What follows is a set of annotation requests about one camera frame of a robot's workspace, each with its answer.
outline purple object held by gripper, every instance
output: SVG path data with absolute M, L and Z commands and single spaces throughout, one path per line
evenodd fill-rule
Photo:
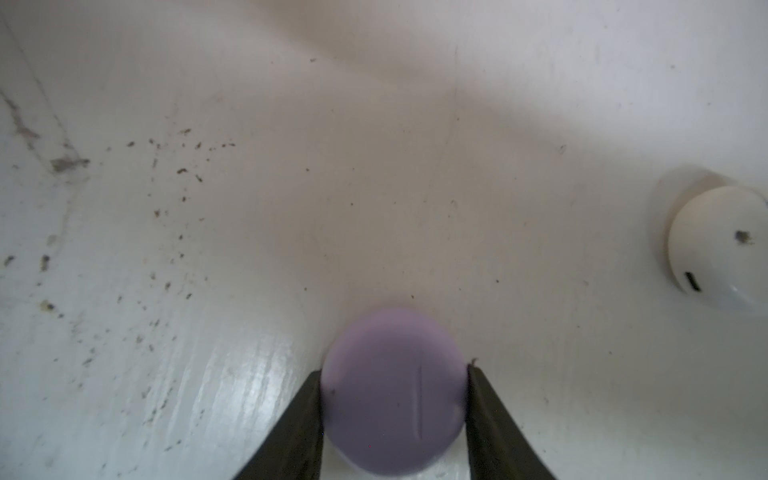
M 320 376 L 323 428 L 362 470 L 416 473 L 461 432 L 467 385 L 467 363 L 437 322 L 411 309 L 378 310 L 328 352 Z

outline scratch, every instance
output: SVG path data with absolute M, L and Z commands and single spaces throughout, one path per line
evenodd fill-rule
M 2 13 L 0 13 L 0 20 L 2 20 L 2 23 L 5 26 L 5 29 L 8 31 L 8 36 L 11 37 L 11 40 L 13 41 L 16 47 L 16 50 L 18 50 L 18 53 L 24 59 L 24 63 L 27 65 L 27 69 L 29 70 L 29 73 L 32 75 L 32 79 L 35 80 L 35 83 L 38 86 L 38 90 L 40 91 L 40 95 L 43 97 L 43 100 L 45 101 L 45 106 L 48 107 L 48 110 L 51 112 L 51 115 L 53 115 L 54 120 L 56 120 L 56 125 L 58 125 L 58 128 L 61 131 L 61 136 L 63 137 L 63 140 L 64 140 L 63 142 L 64 148 L 66 148 L 68 151 L 74 154 L 74 159 L 76 161 L 81 161 L 82 158 L 80 157 L 80 154 L 78 153 L 77 149 L 72 145 L 72 142 L 69 139 L 69 133 L 67 132 L 67 128 L 64 126 L 64 124 L 61 122 L 61 119 L 56 114 L 56 111 L 53 108 L 53 104 L 51 103 L 51 99 L 48 96 L 48 94 L 45 93 L 45 88 L 43 88 L 43 84 L 40 81 L 40 78 L 35 73 L 34 68 L 32 68 L 32 64 L 30 63 L 29 57 L 27 56 L 26 52 L 24 52 L 24 48 L 22 47 L 21 42 L 13 33 L 11 26 L 8 24 L 8 20 L 6 20 L 5 16 Z
M 67 132 L 67 128 L 64 126 L 64 124 L 61 122 L 61 119 L 56 114 L 53 104 L 51 103 L 51 99 L 48 96 L 48 94 L 45 92 L 45 88 L 43 87 L 42 82 L 40 81 L 40 78 L 35 73 L 34 68 L 31 65 L 31 62 L 29 61 L 29 57 L 27 56 L 26 52 L 24 51 L 24 48 L 22 47 L 21 42 L 18 40 L 16 35 L 13 33 L 13 30 L 11 29 L 11 26 L 8 24 L 8 20 L 5 18 L 5 16 L 0 12 L 0 21 L 2 21 L 2 24 L 5 26 L 5 30 L 8 31 L 8 36 L 11 37 L 11 40 L 13 41 L 16 50 L 18 50 L 18 53 L 22 56 L 22 59 L 24 60 L 25 65 L 27 66 L 27 69 L 29 70 L 29 73 L 31 74 L 32 78 L 35 80 L 36 85 L 38 86 L 38 91 L 40 92 L 40 95 L 43 97 L 43 100 L 45 101 L 45 106 L 48 108 L 48 110 L 51 112 L 51 115 L 53 116 L 54 120 L 56 121 L 56 125 L 58 126 L 59 132 L 61 134 L 62 138 L 62 144 L 64 145 L 64 148 L 66 150 L 66 155 L 64 155 L 62 158 L 68 159 L 70 162 L 73 162 L 74 164 L 80 164 L 80 165 L 88 165 L 89 160 L 84 159 L 80 156 L 80 152 L 78 152 L 77 148 L 74 147 L 72 144 L 70 138 L 69 138 L 69 132 Z M 13 104 L 6 96 L 5 93 L 2 93 L 3 99 L 5 100 L 5 103 L 8 104 L 9 107 Z M 27 148 L 34 154 L 35 158 L 37 158 L 38 161 L 43 163 L 43 168 L 50 173 L 51 175 L 55 175 L 57 173 L 56 171 L 56 161 L 54 163 L 51 163 L 50 165 L 46 165 L 45 161 L 37 152 L 37 149 L 34 148 L 34 145 L 32 145 L 32 142 L 39 138 L 40 136 L 35 133 L 32 130 L 29 130 L 28 132 L 25 131 L 25 134 L 22 135 L 25 140 L 27 141 Z M 74 202 L 77 200 L 78 195 L 82 191 L 82 187 L 85 184 L 86 181 L 88 181 L 89 176 L 86 174 L 85 177 L 81 179 L 81 181 L 76 182 L 74 184 L 74 188 L 72 189 L 70 193 L 70 197 L 67 200 L 67 208 L 64 212 L 64 215 L 61 217 L 61 228 L 59 230 L 59 238 L 62 240 L 66 238 L 66 234 L 69 228 L 69 218 L 72 215 L 72 209 Z M 64 241 L 59 242 L 55 254 L 58 255 L 61 252 L 61 249 L 64 248 Z

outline dirt speck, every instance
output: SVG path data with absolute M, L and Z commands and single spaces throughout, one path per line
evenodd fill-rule
M 733 238 L 736 239 L 736 242 L 739 245 L 754 245 L 755 243 L 752 241 L 752 234 L 744 231 L 744 230 L 737 230 L 736 233 L 733 235 Z
M 43 300 L 42 302 L 40 302 L 40 310 L 42 312 L 52 312 L 56 310 L 56 306 L 53 303 L 48 302 L 47 300 Z
M 51 168 L 55 174 L 61 174 L 66 171 L 74 170 L 77 167 L 87 167 L 91 163 L 87 158 L 70 158 L 63 156 L 55 160 L 51 160 Z

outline white wall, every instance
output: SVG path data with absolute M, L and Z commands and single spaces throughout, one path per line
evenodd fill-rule
M 693 304 L 661 241 L 707 170 L 768 187 L 767 3 L 0 14 L 0 478 L 229 478 L 390 304 L 561 480 L 768 475 L 768 323 Z M 467 478 L 463 442 L 416 478 Z

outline black slot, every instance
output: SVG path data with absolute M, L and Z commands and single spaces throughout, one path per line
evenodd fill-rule
M 690 288 L 694 289 L 697 292 L 701 291 L 701 287 L 696 282 L 696 277 L 691 272 L 686 272 L 685 277 L 688 279 L 688 283 L 690 283 Z

